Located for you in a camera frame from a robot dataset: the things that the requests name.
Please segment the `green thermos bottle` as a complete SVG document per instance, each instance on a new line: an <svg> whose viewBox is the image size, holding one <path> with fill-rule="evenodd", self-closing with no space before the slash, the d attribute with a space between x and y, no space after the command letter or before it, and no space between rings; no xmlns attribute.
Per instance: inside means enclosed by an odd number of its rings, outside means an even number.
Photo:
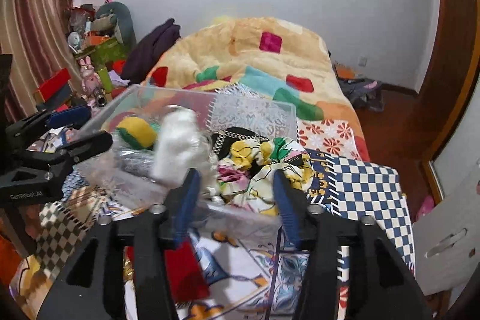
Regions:
<svg viewBox="0 0 480 320"><path fill-rule="evenodd" d="M106 67L98 68L97 74L100 78L101 84L103 86L103 90L106 93L111 93L113 90L113 84L107 68Z"/></svg>

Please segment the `patterned bed sheet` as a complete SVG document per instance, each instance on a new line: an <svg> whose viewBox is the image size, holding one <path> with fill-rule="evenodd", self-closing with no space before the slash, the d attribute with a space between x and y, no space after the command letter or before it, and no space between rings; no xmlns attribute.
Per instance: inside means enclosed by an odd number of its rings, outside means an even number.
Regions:
<svg viewBox="0 0 480 320"><path fill-rule="evenodd" d="M335 154L335 123L301 124L300 143L312 158L312 202L334 215L376 218L409 267L415 265L413 228L398 172L388 166ZM24 313L35 319L53 282L95 218L130 218L130 209L89 186L78 173L64 185L64 199L40 212L37 252L23 260L9 291ZM176 299L181 319L290 319L295 311L308 256L297 251L277 226L247 219L225 227L203 217L190 232L185 266L194 282Z"/></svg>

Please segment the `colourful patchwork blanket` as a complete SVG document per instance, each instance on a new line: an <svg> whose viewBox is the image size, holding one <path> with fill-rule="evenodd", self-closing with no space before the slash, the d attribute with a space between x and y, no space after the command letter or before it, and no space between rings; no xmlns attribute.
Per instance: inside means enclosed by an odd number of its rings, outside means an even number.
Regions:
<svg viewBox="0 0 480 320"><path fill-rule="evenodd" d="M271 17L230 19L179 39L145 78L150 85L213 91L247 86L295 107L307 149L368 161L360 120L343 94L322 37Z"/></svg>

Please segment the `pink rabbit plush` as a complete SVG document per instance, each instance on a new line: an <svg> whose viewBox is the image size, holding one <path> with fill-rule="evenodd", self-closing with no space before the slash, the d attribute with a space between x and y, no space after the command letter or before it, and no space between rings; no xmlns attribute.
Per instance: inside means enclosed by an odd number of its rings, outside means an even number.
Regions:
<svg viewBox="0 0 480 320"><path fill-rule="evenodd" d="M91 62L90 56L86 56L79 60L81 85L86 97L90 97L97 88L101 88L101 79L95 71L95 67Z"/></svg>

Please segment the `grey neck pillow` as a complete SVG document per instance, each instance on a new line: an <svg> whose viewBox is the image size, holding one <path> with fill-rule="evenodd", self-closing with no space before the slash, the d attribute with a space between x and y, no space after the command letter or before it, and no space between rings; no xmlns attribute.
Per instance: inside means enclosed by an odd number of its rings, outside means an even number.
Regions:
<svg viewBox="0 0 480 320"><path fill-rule="evenodd" d="M125 4L119 1L110 1L103 4L95 13L95 18L108 17L113 25L113 32L116 40L127 49L137 44L134 32L134 24L131 13Z"/></svg>

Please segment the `red box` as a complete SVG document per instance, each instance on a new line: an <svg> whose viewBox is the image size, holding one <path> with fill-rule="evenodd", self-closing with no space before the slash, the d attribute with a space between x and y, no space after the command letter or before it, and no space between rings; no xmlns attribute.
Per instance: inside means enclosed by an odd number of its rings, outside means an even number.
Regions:
<svg viewBox="0 0 480 320"><path fill-rule="evenodd" d="M36 104L47 102L55 93L60 91L64 85L67 85L70 79L71 76L67 68L56 71L53 76L42 82L33 92L32 95Z"/></svg>

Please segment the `brown wooden door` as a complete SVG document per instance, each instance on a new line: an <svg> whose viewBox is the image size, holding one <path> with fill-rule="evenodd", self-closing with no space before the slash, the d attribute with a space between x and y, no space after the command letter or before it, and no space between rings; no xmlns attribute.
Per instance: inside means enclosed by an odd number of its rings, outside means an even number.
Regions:
<svg viewBox="0 0 480 320"><path fill-rule="evenodd" d="M479 0L439 0L439 21L418 116L427 132L421 166L428 170L456 130L476 79Z"/></svg>

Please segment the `striped brown curtain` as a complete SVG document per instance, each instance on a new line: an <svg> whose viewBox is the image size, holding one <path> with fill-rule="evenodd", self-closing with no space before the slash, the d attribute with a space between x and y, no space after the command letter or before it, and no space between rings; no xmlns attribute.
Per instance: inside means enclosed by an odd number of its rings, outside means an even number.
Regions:
<svg viewBox="0 0 480 320"><path fill-rule="evenodd" d="M1 53L13 57L6 91L7 118L36 111L34 91L56 71L68 69L75 89L80 72L68 47L73 0L1 0Z"/></svg>

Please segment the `clear plastic storage box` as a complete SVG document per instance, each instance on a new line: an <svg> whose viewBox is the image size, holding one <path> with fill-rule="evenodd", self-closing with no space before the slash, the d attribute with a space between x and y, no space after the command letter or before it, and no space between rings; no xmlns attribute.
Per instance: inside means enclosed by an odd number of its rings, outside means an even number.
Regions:
<svg viewBox="0 0 480 320"><path fill-rule="evenodd" d="M117 130L130 117L141 118L154 128L154 144L134 149ZM188 169L201 175L194 224L209 230L248 236L257 229L276 227L276 217L229 206L210 198L213 171L219 158L211 136L227 127L242 127L264 137L297 136L296 110L292 104L223 93L132 85L109 102L77 133L77 137L106 131L112 147L76 165L91 184L105 188L112 199L130 210L161 202Z"/></svg>

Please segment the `yellow green sponge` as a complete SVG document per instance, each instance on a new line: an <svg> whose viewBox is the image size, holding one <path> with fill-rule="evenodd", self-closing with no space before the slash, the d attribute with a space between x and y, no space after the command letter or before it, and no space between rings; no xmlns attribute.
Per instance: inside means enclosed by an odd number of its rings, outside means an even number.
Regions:
<svg viewBox="0 0 480 320"><path fill-rule="evenodd" d="M134 149L151 149L157 132L145 119L130 116L123 118L115 127L120 137Z"/></svg>

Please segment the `green cardboard box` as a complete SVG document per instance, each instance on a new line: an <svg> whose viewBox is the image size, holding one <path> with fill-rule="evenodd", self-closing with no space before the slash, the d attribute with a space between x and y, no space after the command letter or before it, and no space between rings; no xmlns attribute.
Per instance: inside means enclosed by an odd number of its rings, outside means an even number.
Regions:
<svg viewBox="0 0 480 320"><path fill-rule="evenodd" d="M90 54L91 62L95 67L103 67L107 62L126 60L128 57L128 46L121 44L115 37L105 40L95 46Z"/></svg>

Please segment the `dark purple garment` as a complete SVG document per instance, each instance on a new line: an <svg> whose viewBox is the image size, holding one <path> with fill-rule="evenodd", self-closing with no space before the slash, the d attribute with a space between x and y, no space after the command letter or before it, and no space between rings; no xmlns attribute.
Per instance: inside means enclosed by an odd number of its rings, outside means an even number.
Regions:
<svg viewBox="0 0 480 320"><path fill-rule="evenodd" d="M133 84L143 82L160 57L181 37L180 30L181 26L170 18L143 37L123 65L121 79Z"/></svg>

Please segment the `floral fabric scrunchie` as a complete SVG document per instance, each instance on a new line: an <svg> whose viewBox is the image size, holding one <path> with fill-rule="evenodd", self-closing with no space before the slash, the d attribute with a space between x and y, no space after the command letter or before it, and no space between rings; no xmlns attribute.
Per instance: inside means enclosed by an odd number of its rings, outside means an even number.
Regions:
<svg viewBox="0 0 480 320"><path fill-rule="evenodd" d="M229 150L217 166L217 183L225 204L276 216L278 208L273 195L275 171L282 171L294 189L306 192L312 184L311 159L306 149L294 139L237 140Z"/></svg>

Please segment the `red felt pouch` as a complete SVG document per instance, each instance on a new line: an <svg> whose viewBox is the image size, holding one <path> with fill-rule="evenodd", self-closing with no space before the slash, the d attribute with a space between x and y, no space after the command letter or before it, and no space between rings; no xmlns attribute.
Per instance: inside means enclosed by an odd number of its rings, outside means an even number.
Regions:
<svg viewBox="0 0 480 320"><path fill-rule="evenodd" d="M175 249L160 249L154 260L160 259L166 274L174 304L208 298L210 291L190 239L185 239Z"/></svg>

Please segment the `white drawstring pouch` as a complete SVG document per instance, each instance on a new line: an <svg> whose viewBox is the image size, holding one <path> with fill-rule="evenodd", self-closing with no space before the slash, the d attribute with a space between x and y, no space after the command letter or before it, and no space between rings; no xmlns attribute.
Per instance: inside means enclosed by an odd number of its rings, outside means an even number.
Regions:
<svg viewBox="0 0 480 320"><path fill-rule="evenodd" d="M165 188L177 188L199 156L200 132L197 114L175 107L160 122L154 145L151 178Z"/></svg>

